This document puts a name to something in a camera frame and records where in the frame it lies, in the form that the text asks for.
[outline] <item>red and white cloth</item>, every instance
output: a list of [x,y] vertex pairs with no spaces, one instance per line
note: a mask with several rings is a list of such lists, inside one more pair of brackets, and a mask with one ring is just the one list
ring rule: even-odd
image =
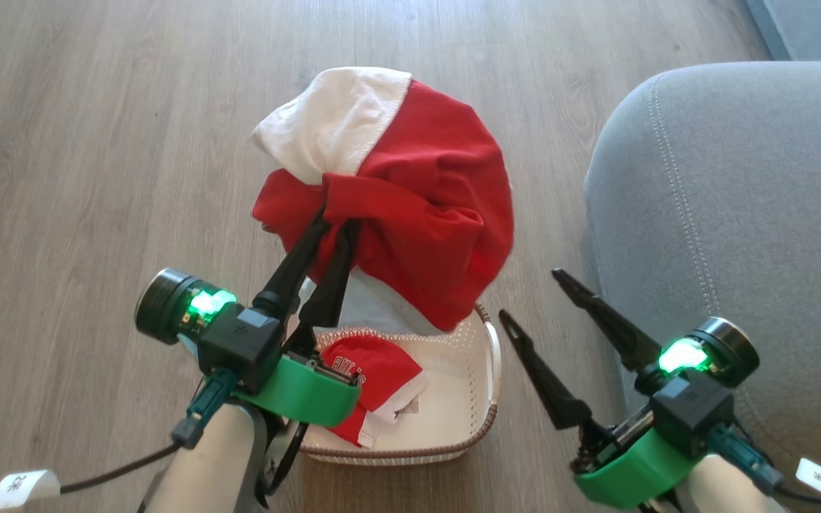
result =
[[339,373],[359,373],[361,394],[351,416],[331,431],[351,444],[372,447],[385,423],[396,423],[398,411],[426,388],[420,365],[397,345],[372,335],[345,337],[322,353]]
[[[472,108],[408,73],[324,71],[262,120],[253,140],[284,166],[268,177],[252,213],[284,249],[325,204],[332,230],[310,273],[316,283],[341,225],[363,221],[361,272],[351,280],[374,300],[355,298],[348,284],[341,325],[371,326],[363,318],[384,305],[402,321],[408,311],[424,320],[403,322],[411,331],[450,331],[512,249],[511,191],[495,140]],[[354,299],[369,308],[356,321]]]

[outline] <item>gray upholstery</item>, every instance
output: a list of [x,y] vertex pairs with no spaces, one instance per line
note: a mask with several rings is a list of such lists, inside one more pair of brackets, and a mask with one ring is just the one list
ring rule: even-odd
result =
[[649,79],[607,121],[584,194],[601,294],[662,342],[738,323],[762,357],[740,418],[785,474],[821,463],[821,62]]
[[772,58],[821,61],[821,1],[746,0]]

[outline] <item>green plastic part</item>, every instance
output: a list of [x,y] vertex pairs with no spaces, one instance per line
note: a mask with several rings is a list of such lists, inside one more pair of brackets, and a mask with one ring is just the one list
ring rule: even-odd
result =
[[593,502],[633,509],[680,484],[699,460],[684,457],[652,428],[606,467],[576,475],[576,484]]
[[333,428],[351,415],[359,390],[284,357],[258,395],[237,390],[234,396],[288,419]]

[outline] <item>green light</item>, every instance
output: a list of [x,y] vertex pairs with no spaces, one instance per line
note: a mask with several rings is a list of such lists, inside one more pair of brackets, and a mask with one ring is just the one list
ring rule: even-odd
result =
[[226,290],[218,290],[214,294],[208,294],[202,290],[189,302],[188,312],[189,315],[199,315],[205,322],[210,322],[225,304],[235,302],[237,302],[237,296]]
[[680,338],[673,342],[667,351],[658,358],[658,367],[665,373],[673,373],[680,369],[693,367],[699,371],[708,369],[710,363],[708,355],[701,348],[698,342],[691,338]]

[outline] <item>laundry basket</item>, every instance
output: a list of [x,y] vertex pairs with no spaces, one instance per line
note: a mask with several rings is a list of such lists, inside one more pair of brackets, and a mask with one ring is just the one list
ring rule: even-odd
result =
[[340,328],[319,334],[317,342],[325,348],[358,334],[378,335],[404,348],[426,371],[426,390],[398,414],[395,425],[382,429],[372,449],[356,447],[314,425],[306,431],[302,452],[345,465],[419,465],[459,457],[490,431],[499,400],[502,358],[499,336],[482,306],[445,335]]

